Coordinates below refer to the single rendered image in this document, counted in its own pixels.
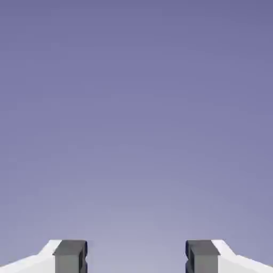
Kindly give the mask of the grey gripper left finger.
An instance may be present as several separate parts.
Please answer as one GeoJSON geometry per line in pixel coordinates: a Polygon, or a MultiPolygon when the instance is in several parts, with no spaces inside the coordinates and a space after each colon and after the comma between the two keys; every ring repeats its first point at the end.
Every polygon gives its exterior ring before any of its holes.
{"type": "Polygon", "coordinates": [[[0,267],[0,273],[88,273],[83,239],[51,239],[35,255],[0,267]]]}

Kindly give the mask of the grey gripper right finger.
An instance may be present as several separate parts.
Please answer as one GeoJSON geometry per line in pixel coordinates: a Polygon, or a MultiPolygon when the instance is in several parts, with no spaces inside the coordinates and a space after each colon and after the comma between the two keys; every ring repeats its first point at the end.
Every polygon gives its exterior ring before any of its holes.
{"type": "Polygon", "coordinates": [[[237,255],[222,239],[185,243],[185,273],[273,273],[273,266],[237,255]]]}

